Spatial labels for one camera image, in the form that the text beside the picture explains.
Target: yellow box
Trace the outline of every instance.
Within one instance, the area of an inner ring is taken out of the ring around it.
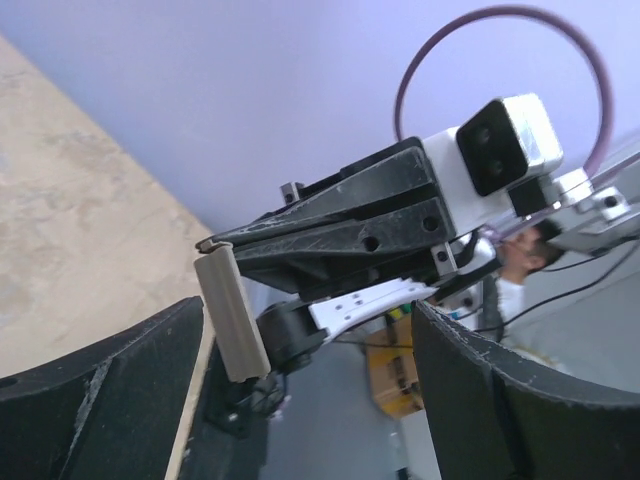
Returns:
[[[387,347],[393,344],[393,336],[397,348]],[[366,343],[371,390],[376,404],[396,419],[423,410],[413,349],[406,348],[413,345],[411,314],[403,314],[391,327],[372,333]]]

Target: white wall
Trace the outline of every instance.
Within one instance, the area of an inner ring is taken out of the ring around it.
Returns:
[[[220,231],[280,205],[279,185],[391,143],[393,97],[419,46],[492,3],[5,0],[0,31]],[[637,130],[640,4],[527,3],[593,39],[616,90],[616,135]],[[482,22],[434,51],[409,92],[406,131],[428,136],[490,98],[527,91],[581,161],[597,125],[588,68],[561,36],[520,20]]]

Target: beige floor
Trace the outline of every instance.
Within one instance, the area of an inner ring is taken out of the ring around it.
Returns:
[[[198,294],[193,245],[207,231],[2,38],[0,58],[4,377]],[[168,479],[212,337],[207,328]]]

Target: camera lens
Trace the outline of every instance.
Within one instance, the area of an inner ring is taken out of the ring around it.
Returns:
[[[502,175],[502,172],[504,172],[504,163],[502,163],[500,160],[489,160],[489,163],[487,164],[487,170],[489,171],[489,174],[493,175],[494,177],[498,177]]]
[[[476,132],[476,141],[480,145],[486,145],[491,140],[491,132],[487,127],[480,127]]]

